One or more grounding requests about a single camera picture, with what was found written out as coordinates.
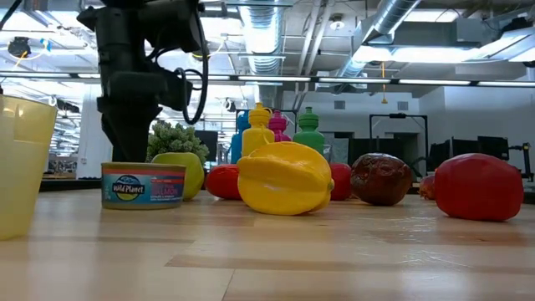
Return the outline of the white pillar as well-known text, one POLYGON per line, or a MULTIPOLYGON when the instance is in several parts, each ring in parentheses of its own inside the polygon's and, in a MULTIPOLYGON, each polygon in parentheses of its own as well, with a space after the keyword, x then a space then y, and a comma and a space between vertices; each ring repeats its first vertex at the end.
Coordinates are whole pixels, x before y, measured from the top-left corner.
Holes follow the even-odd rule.
POLYGON ((99 84, 86 84, 81 110, 80 138, 76 178, 100 178, 101 164, 112 159, 112 145, 101 127, 101 113, 97 98, 99 84))

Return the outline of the blue label salmon can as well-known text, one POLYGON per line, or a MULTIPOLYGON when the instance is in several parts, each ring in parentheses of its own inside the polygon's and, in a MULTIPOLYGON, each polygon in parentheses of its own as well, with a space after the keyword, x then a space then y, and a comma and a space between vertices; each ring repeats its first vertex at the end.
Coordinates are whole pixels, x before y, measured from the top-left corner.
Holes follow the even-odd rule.
POLYGON ((101 164, 102 207, 116 210, 159 210, 183 201, 186 167, 155 163, 101 164))

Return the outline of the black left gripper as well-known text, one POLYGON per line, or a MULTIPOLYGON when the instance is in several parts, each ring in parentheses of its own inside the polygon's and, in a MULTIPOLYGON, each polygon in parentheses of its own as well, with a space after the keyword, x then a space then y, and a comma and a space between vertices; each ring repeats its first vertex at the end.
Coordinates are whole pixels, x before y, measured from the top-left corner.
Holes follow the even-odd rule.
POLYGON ((145 162, 150 123, 161 112, 164 77, 143 48, 100 48, 102 129, 114 162, 145 162))

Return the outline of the green plastic bottle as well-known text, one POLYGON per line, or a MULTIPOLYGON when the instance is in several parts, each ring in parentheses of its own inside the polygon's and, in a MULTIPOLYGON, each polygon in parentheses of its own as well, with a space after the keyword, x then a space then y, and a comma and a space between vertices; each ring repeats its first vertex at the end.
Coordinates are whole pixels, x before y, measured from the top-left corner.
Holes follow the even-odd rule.
POLYGON ((312 107, 306 107, 298 117, 299 132, 293 136, 293 142, 315 149, 320 155, 324 154, 324 135, 318 131, 319 117, 312 107))

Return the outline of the green artificial plant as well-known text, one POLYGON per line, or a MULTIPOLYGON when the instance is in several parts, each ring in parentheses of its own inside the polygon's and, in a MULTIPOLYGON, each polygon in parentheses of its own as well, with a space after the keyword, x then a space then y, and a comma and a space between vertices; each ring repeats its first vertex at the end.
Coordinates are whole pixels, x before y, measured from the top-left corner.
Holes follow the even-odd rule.
POLYGON ((158 121, 152 125, 148 136, 146 161, 152 161, 157 155, 170 152, 193 153, 199 157, 202 164, 209 155, 208 147, 195 135, 193 127, 158 121))

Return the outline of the small red toy apple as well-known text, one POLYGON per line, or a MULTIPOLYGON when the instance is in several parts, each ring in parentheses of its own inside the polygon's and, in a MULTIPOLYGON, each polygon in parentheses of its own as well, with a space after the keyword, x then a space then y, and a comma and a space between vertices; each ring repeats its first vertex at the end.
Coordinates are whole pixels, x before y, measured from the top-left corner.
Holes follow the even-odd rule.
POLYGON ((350 182, 351 168, 344 163, 331 163, 331 177, 334 180, 334 189, 331 191, 332 201, 343 201, 350 198, 352 186, 350 182))

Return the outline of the translucent yellow plastic bin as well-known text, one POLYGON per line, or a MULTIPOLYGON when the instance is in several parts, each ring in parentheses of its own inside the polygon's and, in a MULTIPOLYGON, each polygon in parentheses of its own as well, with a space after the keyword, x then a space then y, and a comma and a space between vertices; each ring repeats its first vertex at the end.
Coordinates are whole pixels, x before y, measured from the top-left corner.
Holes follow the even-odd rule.
POLYGON ((0 240, 28 233, 57 109, 0 94, 0 240))

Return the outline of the black computer monitor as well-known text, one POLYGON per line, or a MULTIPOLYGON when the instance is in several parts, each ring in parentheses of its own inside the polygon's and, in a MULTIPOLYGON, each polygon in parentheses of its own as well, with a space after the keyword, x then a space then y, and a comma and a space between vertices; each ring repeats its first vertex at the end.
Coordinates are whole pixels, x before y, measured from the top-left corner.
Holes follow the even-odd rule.
POLYGON ((477 141, 480 146, 480 152, 498 159, 509 160, 508 139, 494 136, 478 136, 477 141))
POLYGON ((479 153, 480 144, 478 140, 451 139, 451 156, 459 156, 470 153, 479 153))
POLYGON ((442 143, 432 144, 427 157, 427 170, 434 171, 442 162, 451 156, 451 141, 445 140, 442 143))
POLYGON ((217 160, 218 132, 209 130, 196 130, 195 136, 207 147, 208 155, 206 160, 215 162, 217 160))

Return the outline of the pink plastic bottle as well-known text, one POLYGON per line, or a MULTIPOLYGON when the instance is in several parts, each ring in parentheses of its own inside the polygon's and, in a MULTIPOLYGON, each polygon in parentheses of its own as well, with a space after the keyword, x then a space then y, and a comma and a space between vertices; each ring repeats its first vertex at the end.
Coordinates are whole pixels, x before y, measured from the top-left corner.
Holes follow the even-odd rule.
POLYGON ((284 133, 287 129, 288 121, 282 115, 280 110, 274 110, 271 119, 268 122, 268 128, 274 133, 275 141, 291 141, 292 139, 284 133))

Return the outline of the tall black gantry frame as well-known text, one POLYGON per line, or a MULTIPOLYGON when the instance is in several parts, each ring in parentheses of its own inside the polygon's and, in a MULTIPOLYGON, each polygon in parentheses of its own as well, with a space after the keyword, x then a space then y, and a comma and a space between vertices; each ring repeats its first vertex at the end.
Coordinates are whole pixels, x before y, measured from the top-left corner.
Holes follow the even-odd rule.
POLYGON ((421 161, 427 163, 427 155, 429 153, 429 131, 428 131, 428 117, 426 115, 407 115, 405 113, 390 113, 390 114, 370 114, 368 117, 369 123, 369 149, 371 151, 378 151, 380 149, 380 139, 373 137, 373 118, 374 117, 385 117, 389 119, 407 119, 410 118, 415 122, 415 118, 421 118, 424 121, 424 137, 425 137, 425 154, 418 157, 410 163, 411 170, 415 173, 417 178, 423 178, 424 176, 415 168, 415 164, 421 161))

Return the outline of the blue plastic bottle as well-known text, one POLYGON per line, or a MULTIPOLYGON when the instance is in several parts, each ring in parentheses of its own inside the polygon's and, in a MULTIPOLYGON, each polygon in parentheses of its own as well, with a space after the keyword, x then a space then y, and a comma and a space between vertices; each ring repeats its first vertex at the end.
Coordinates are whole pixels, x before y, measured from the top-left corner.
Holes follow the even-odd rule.
POLYGON ((251 127, 248 120, 249 111, 245 110, 237 116, 236 130, 237 133, 232 136, 231 142, 231 163, 236 164, 242 157, 242 135, 243 132, 251 127))

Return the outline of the yellow plastic bottle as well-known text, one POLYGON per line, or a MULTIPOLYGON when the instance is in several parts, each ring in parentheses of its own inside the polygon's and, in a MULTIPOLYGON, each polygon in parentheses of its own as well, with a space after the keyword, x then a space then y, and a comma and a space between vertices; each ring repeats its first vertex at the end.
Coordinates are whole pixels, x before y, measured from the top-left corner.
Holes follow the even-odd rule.
POLYGON ((242 156, 249 156, 263 145, 274 143, 275 134, 268 128, 272 111, 262 103, 256 103, 255 108, 248 113, 250 127, 242 134, 242 156))

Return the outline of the tiny red toy fruit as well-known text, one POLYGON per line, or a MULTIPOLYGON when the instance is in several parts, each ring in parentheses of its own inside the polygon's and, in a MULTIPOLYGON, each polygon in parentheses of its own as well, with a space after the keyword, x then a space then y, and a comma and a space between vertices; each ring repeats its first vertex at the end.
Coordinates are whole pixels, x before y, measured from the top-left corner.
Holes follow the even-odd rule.
POLYGON ((434 175, 425 176, 420 181, 419 195, 420 195, 420 197, 422 197, 422 198, 424 198, 426 200, 435 200, 436 199, 435 176, 434 175))

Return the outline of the long ceiling light rail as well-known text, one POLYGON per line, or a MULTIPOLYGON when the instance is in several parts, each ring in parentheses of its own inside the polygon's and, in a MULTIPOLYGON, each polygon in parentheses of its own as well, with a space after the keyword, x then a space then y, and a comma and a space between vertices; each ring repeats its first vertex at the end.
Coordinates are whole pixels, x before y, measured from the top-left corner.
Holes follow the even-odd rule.
MULTIPOLYGON (((17 72, 0 71, 0 78, 17 79, 59 79, 67 80, 100 80, 99 74, 91 73, 56 73, 56 72, 17 72)), ((313 83, 313 84, 383 84, 383 85, 419 85, 419 86, 471 86, 488 88, 535 88, 535 81, 517 80, 465 80, 465 79, 397 79, 397 78, 341 78, 318 76, 256 76, 211 74, 207 76, 211 82, 235 83, 313 83)))

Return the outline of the dark maroon toy fruit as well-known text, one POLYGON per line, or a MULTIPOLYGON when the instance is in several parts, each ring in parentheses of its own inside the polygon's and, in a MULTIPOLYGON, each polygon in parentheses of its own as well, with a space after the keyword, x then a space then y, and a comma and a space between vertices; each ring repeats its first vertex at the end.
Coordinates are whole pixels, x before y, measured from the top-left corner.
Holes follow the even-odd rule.
POLYGON ((412 187, 412 175, 401 159, 384 153, 361 155, 351 166, 352 195, 374 206, 394 206, 412 187))

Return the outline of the red yellow toy mango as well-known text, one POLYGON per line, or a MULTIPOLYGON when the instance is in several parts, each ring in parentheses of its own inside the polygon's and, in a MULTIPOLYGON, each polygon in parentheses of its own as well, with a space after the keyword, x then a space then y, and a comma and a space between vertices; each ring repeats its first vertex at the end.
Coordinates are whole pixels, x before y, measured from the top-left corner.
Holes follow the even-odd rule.
POLYGON ((227 200, 241 200, 236 164, 213 167, 206 176, 205 187, 213 195, 227 200))

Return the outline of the yellow toy starfruit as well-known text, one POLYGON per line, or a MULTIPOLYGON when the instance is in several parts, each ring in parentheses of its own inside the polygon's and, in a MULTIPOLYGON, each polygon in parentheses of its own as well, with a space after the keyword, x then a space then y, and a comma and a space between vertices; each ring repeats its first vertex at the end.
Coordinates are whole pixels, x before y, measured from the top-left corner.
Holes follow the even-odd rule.
POLYGON ((240 197, 256 212, 296 216, 327 207, 334 189, 329 163, 296 142, 263 145, 237 162, 240 197))

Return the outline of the black monitor stand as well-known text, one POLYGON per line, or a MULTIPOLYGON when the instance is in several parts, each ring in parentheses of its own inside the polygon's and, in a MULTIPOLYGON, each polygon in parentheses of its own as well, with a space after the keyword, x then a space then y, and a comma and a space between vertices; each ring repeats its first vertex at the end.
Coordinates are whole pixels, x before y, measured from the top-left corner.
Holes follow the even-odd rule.
POLYGON ((523 179, 527 179, 528 182, 534 182, 535 174, 531 170, 531 162, 530 162, 530 155, 529 155, 531 145, 528 142, 524 142, 521 145, 510 146, 509 149, 522 152, 524 168, 521 171, 521 176, 523 179))

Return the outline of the green toy apple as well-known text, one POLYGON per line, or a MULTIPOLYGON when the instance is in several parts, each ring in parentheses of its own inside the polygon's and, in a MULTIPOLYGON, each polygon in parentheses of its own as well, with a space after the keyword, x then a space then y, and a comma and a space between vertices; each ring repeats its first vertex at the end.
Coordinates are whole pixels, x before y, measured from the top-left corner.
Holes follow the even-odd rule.
POLYGON ((155 156, 151 162, 156 164, 180 165, 186 168, 183 190, 184 200, 194 198, 201 190, 205 173, 198 155, 191 152, 168 152, 155 156))

